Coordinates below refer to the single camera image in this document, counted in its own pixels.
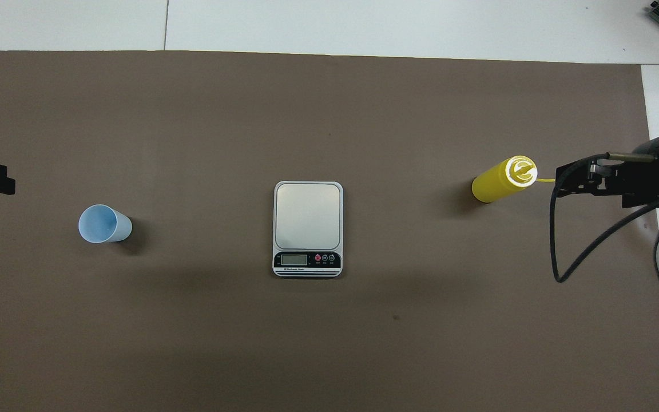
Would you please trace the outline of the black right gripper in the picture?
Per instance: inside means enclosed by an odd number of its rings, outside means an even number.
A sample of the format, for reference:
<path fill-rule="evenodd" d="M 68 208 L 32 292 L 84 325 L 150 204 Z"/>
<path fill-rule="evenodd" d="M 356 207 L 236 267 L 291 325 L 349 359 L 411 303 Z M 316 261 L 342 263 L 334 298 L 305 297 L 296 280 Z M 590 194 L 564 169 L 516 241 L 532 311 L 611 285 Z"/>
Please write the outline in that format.
<path fill-rule="evenodd" d="M 659 200 L 659 137 L 641 144 L 634 154 L 654 156 L 649 163 L 602 164 L 581 159 L 557 168 L 557 197 L 609 192 L 621 197 L 623 208 L 634 208 Z"/>

